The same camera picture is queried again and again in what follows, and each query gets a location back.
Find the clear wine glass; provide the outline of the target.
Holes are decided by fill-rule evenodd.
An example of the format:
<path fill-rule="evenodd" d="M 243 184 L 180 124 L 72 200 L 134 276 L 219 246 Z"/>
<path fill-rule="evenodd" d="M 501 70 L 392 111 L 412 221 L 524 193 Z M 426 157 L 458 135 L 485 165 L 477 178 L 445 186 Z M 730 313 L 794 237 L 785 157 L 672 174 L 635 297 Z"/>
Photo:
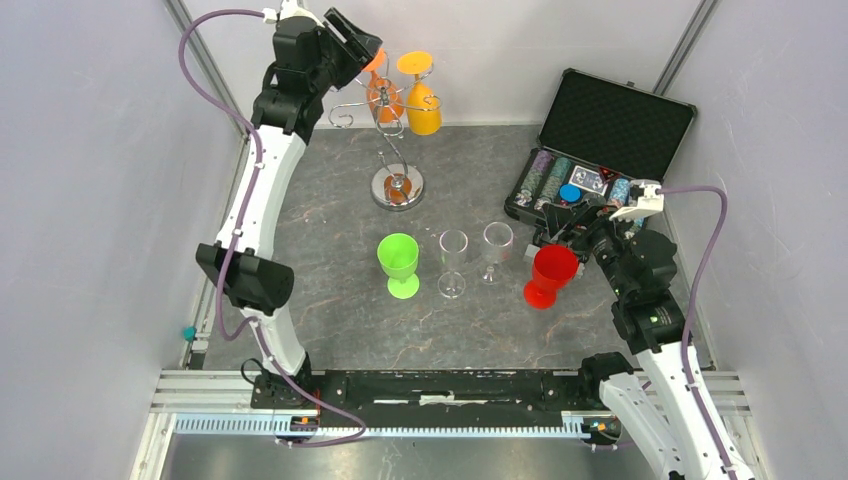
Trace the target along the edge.
<path fill-rule="evenodd" d="M 446 230 L 439 237 L 439 249 L 443 273 L 438 279 L 438 289 L 444 297 L 456 299 L 466 288 L 461 270 L 468 253 L 468 237 L 461 230 Z"/>
<path fill-rule="evenodd" d="M 499 269 L 508 259 L 514 243 L 514 232 L 505 222 L 491 222 L 483 230 L 481 280 L 493 285 L 500 278 Z"/>

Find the green wine glass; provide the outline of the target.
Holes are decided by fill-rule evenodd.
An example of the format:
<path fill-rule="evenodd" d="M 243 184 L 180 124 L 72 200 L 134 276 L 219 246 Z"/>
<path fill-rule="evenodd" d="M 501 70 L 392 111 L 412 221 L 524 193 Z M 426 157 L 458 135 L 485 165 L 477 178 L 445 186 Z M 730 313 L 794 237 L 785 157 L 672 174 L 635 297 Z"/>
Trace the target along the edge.
<path fill-rule="evenodd" d="M 376 254 L 388 276 L 389 293 L 400 300 L 412 298 L 420 288 L 416 274 L 420 254 L 418 242 L 408 234 L 392 233 L 380 241 Z"/>

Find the orange wine glass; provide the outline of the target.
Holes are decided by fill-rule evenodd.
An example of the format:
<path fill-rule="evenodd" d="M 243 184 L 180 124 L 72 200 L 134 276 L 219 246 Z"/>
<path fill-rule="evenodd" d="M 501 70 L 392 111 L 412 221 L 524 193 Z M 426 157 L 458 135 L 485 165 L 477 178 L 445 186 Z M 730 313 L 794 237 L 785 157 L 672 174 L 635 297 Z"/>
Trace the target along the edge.
<path fill-rule="evenodd" d="M 396 85 L 386 76 L 388 56 L 380 47 L 374 58 L 363 68 L 369 75 L 365 84 L 366 104 L 377 125 L 400 123 L 404 114 Z"/>

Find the yellow wine glass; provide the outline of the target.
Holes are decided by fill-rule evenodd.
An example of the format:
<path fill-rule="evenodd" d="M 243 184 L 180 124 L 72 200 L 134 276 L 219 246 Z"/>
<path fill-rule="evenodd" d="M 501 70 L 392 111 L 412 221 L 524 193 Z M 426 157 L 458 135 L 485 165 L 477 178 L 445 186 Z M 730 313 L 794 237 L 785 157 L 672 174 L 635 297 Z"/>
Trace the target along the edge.
<path fill-rule="evenodd" d="M 413 77 L 405 89 L 404 108 L 411 131 L 420 136 L 436 133 L 442 126 L 441 100 L 424 83 L 432 72 L 433 57 L 425 51 L 412 51 L 402 55 L 396 62 L 397 70 Z"/>

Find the red wine glass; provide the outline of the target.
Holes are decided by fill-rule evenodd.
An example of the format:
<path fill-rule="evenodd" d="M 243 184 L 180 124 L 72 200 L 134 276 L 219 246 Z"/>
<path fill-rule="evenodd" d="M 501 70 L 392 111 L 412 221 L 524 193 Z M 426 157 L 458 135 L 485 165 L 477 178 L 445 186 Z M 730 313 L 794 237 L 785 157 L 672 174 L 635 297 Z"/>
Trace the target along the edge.
<path fill-rule="evenodd" d="M 576 276 L 580 266 L 577 255 L 562 245 L 542 247 L 532 262 L 531 279 L 526 283 L 525 302 L 536 309 L 548 309 L 558 292 Z"/>

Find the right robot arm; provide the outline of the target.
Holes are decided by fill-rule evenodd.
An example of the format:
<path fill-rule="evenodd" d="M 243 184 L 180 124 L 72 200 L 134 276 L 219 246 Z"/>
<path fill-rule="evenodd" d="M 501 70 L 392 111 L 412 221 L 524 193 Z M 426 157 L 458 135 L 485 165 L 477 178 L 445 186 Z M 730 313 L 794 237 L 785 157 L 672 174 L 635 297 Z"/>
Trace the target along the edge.
<path fill-rule="evenodd" d="M 659 479 L 755 478 L 704 385 L 691 324 L 669 290 L 676 244 L 653 230 L 628 235 L 617 211 L 597 199 L 546 204 L 547 246 L 567 248 L 581 263 L 595 260 L 616 297 L 611 312 L 618 335 L 659 402 L 650 401 L 618 353 L 583 360 L 580 400 L 607 407 Z"/>

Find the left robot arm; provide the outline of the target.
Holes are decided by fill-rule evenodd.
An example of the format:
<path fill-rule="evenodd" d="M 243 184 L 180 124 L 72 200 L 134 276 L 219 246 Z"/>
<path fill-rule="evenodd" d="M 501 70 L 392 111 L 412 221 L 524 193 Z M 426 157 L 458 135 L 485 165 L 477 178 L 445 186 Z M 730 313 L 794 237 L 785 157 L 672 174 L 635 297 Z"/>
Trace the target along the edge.
<path fill-rule="evenodd" d="M 233 205 L 210 244 L 199 244 L 196 260 L 215 286 L 215 325 L 226 340 L 223 306 L 243 316 L 260 348 L 262 365 L 279 375 L 275 392 L 290 407 L 306 405 L 314 394 L 308 354 L 297 339 L 289 311 L 293 270 L 274 261 L 276 222 L 286 190 L 303 157 L 323 99 L 350 84 L 379 53 L 383 41 L 331 7 L 318 17 L 294 1 L 279 9 L 239 9 L 239 16 L 274 26 L 274 59 L 267 67 L 252 115 L 244 118 L 214 100 L 249 138 L 248 161 Z"/>

